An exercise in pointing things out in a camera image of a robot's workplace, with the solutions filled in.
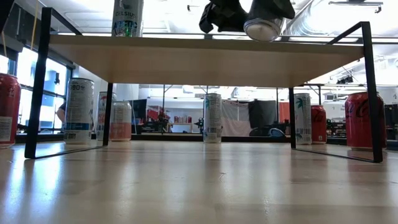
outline ceiling duct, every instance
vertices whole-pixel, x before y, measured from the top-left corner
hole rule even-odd
[[[288,24],[284,35],[337,36],[359,21],[371,21],[376,18],[377,22],[381,22],[387,13],[391,13],[390,9],[381,13],[383,4],[380,1],[368,0],[313,0]]]

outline white can with blue text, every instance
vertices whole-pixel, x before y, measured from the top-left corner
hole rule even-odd
[[[93,129],[94,82],[71,78],[68,84],[65,134],[67,144],[88,144]]]
[[[102,141],[104,138],[104,127],[105,127],[105,110],[106,110],[106,95],[107,92],[101,91],[98,94],[98,106],[97,106],[97,124],[96,124],[96,138]],[[116,101],[116,93],[112,93],[112,102]]]
[[[296,144],[311,144],[311,96],[309,93],[296,93],[294,95],[294,113],[296,125]]]
[[[221,132],[221,95],[210,93],[205,95],[205,117],[203,125],[203,141],[220,143]]]
[[[140,37],[143,6],[143,0],[114,0],[112,36]]]

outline silver can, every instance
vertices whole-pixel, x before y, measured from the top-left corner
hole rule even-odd
[[[67,144],[88,144],[93,129],[94,82],[71,78],[68,84],[65,135]]]
[[[96,138],[102,141],[104,138],[104,127],[105,127],[105,109],[106,109],[106,95],[108,93],[102,91],[98,94],[98,106],[97,106],[97,125],[96,125]],[[112,93],[112,102],[116,101],[116,93]]]
[[[111,141],[130,141],[131,112],[132,108],[128,101],[113,102],[111,129],[109,130],[109,139]]]
[[[309,93],[297,93],[294,95],[294,113],[296,143],[301,145],[311,144],[311,97]]]
[[[205,143],[221,142],[221,95],[210,93],[205,95],[205,118],[203,141]]]
[[[112,36],[140,37],[143,0],[114,0]]]

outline barcode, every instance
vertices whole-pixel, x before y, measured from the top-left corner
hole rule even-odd
[[[0,141],[10,141],[12,117],[0,116]]]
[[[76,139],[76,134],[65,134],[65,139]]]

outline coca-cola can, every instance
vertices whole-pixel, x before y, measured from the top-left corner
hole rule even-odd
[[[17,77],[0,73],[0,148],[15,144],[20,98]]]
[[[128,101],[115,101],[112,105],[111,141],[131,140],[131,105]]]
[[[345,103],[347,146],[356,150],[372,150],[371,121],[369,115],[368,93],[348,95]],[[380,132],[380,145],[387,147],[386,120],[384,117],[384,102],[377,95],[377,117]]]
[[[312,144],[326,143],[326,111],[322,105],[311,106]]]

